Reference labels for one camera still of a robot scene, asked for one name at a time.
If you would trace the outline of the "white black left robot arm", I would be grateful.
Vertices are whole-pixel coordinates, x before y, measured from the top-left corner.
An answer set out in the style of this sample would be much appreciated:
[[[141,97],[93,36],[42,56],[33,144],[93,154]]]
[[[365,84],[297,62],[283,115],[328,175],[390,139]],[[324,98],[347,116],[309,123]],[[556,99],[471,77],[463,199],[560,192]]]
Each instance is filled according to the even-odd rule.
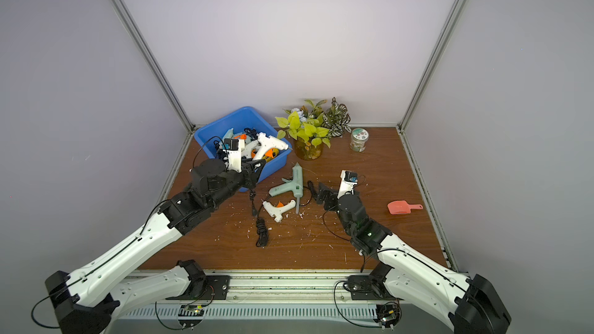
[[[45,281],[49,299],[63,333],[101,333],[119,316],[169,298],[201,298],[207,278],[193,260],[149,278],[126,283],[128,275],[164,247],[190,233],[223,202],[246,188],[256,187],[265,160],[228,168],[220,159],[194,167],[183,191],[156,207],[148,220],[111,250],[73,271],[58,271]]]

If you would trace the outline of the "white orange glue gun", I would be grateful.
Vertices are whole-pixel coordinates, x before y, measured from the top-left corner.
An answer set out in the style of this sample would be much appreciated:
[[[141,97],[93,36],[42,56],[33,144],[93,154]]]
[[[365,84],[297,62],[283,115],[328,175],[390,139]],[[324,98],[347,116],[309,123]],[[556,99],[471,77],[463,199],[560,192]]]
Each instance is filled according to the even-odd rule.
[[[264,132],[258,133],[257,137],[260,149],[256,152],[253,158],[254,160],[263,159],[271,149],[278,149],[279,151],[289,149],[289,144],[287,142],[277,139],[277,137],[267,135]]]
[[[274,219],[275,222],[281,223],[284,217],[284,214],[289,210],[292,210],[296,207],[296,202],[292,199],[286,205],[281,204],[280,206],[274,206],[268,201],[263,202],[263,207],[265,211],[269,214],[270,217]]]

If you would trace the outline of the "long mint glue gun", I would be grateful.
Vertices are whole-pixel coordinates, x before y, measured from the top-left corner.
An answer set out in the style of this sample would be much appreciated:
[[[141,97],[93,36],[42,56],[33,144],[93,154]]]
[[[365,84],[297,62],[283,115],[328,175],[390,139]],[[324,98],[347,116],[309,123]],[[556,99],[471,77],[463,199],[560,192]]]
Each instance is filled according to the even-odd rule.
[[[271,197],[278,196],[283,193],[292,192],[293,196],[295,197],[295,212],[299,212],[300,202],[303,197],[303,168],[300,164],[296,163],[294,167],[292,167],[292,179],[283,179],[283,184],[273,187],[269,190],[269,195]]]

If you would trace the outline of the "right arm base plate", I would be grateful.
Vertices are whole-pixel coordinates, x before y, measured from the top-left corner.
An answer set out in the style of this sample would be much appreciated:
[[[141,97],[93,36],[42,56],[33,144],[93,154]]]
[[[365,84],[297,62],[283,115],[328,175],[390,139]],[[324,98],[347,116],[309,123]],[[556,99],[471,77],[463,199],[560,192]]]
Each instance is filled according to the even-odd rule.
[[[351,275],[343,283],[343,289],[351,294],[352,300],[393,300],[383,282],[370,275]]]

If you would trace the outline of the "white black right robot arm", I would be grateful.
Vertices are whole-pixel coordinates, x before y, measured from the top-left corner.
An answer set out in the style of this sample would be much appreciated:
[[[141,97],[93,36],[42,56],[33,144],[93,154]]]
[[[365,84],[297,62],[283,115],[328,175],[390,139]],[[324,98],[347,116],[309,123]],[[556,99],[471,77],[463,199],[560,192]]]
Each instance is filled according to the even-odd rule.
[[[337,214],[357,251],[377,260],[370,278],[378,294],[413,304],[454,333],[507,332],[510,313],[489,280],[455,272],[406,244],[367,214],[352,187],[333,190],[321,183],[312,197]]]

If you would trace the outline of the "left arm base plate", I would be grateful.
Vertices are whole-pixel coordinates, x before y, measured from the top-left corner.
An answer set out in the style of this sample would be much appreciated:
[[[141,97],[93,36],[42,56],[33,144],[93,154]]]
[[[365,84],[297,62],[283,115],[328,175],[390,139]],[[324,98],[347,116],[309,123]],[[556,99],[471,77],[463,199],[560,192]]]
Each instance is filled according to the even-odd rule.
[[[182,295],[170,297],[167,300],[223,301],[227,298],[230,280],[230,275],[207,275],[199,282],[191,282],[188,289]]]

